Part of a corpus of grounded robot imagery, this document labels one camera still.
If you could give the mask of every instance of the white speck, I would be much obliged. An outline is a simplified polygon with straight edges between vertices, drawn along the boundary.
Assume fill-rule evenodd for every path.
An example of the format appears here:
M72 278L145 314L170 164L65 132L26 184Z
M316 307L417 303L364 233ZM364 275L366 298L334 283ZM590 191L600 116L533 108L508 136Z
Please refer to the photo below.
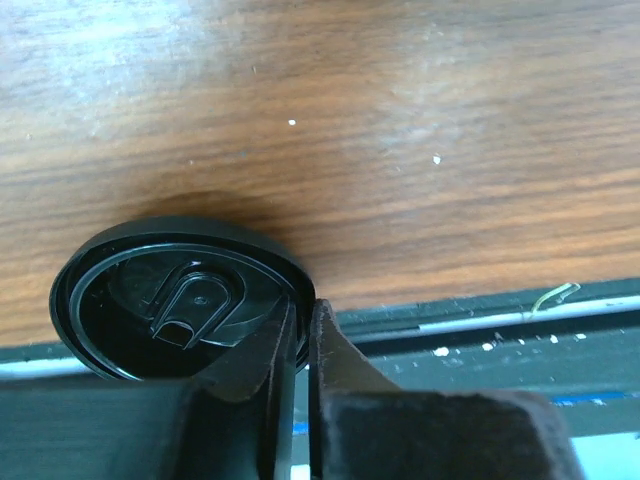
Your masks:
M436 348L433 351L433 354L436 357L446 357L447 355L449 355L449 349L447 347L440 347L440 348Z
M457 368L457 367L461 367L462 365L464 365L464 362L462 360L460 360L459 358L452 358L449 360L443 360L442 363L450 368Z

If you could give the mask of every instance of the can lid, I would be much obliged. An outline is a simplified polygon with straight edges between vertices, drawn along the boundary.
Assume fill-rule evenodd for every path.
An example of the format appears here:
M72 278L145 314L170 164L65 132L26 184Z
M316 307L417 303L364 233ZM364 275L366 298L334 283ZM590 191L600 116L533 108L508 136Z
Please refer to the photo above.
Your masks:
M280 244L199 217L153 217L106 230L51 289L58 334L105 377L191 376L254 332L288 296L298 365L306 362L315 291Z

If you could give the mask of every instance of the can tab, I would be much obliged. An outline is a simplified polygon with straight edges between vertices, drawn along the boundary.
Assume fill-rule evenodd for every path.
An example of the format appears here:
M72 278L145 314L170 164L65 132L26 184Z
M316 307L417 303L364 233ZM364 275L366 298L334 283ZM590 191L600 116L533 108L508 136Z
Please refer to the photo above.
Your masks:
M174 271L151 303L152 338L192 348L241 303L244 289L233 280L202 265Z

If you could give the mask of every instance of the wooden table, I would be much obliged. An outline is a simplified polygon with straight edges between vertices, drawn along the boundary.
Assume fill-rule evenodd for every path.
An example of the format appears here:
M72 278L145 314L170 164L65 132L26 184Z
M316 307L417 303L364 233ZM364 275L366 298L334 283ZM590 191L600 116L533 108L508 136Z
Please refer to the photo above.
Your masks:
M338 309L636 276L640 1L6 0L0 344L115 223L213 215Z

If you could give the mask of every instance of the black plastic lid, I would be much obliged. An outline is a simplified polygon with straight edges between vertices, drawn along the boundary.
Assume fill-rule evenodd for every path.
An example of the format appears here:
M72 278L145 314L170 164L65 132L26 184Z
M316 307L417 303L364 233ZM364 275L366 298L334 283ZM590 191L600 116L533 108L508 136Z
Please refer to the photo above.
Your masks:
M315 292L296 260L235 225L154 217L84 244L56 278L50 310L62 340L102 376L185 377L254 332L283 296L296 303L301 366Z

